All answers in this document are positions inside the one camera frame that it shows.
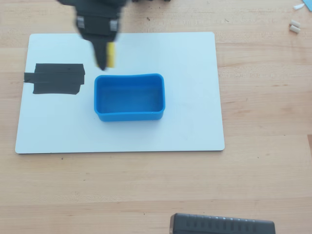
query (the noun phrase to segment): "blue container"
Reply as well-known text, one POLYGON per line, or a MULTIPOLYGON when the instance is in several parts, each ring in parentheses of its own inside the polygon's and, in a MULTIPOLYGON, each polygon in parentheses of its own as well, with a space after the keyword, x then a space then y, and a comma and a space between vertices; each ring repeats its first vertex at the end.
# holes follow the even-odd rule
POLYGON ((164 79, 160 74, 99 76, 95 80, 94 110, 106 122, 161 119, 164 79))

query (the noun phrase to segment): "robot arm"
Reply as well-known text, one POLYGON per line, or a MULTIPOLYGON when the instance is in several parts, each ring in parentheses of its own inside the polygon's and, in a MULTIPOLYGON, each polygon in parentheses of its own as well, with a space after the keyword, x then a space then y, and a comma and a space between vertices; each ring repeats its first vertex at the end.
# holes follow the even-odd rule
POLYGON ((58 1, 76 8, 76 26, 82 37, 93 44, 97 64, 104 70, 107 64, 107 43, 116 38, 121 8, 127 0, 58 1))

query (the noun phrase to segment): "white board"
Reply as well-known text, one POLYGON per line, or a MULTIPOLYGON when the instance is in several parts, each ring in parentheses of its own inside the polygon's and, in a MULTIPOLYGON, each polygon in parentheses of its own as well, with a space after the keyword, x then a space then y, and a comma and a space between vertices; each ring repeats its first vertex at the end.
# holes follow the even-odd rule
POLYGON ((220 151, 224 149, 213 33, 119 34, 116 64, 96 67, 90 42, 77 34, 33 34, 26 72, 36 63, 83 63, 76 95, 33 94, 24 83, 16 152, 220 151), (94 111, 99 75, 159 73, 166 109, 157 121, 102 122, 94 111))

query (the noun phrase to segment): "wooden table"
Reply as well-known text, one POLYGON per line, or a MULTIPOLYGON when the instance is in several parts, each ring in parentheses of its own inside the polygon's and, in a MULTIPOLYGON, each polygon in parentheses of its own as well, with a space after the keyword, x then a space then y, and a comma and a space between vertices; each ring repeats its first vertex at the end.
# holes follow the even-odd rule
POLYGON ((124 9, 123 32, 215 33, 223 152, 20 156, 29 35, 74 32, 74 11, 55 0, 0 0, 0 233, 168 234, 179 212, 310 234, 312 13, 294 11, 299 3, 155 0, 124 9))

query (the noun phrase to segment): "black electrical tape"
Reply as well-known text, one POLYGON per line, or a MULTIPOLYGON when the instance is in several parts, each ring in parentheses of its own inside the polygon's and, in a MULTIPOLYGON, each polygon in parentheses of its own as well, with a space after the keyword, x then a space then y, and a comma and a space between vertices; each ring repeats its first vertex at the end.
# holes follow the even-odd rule
POLYGON ((34 84, 33 94, 77 94, 84 84, 83 64, 36 64, 24 82, 34 84))

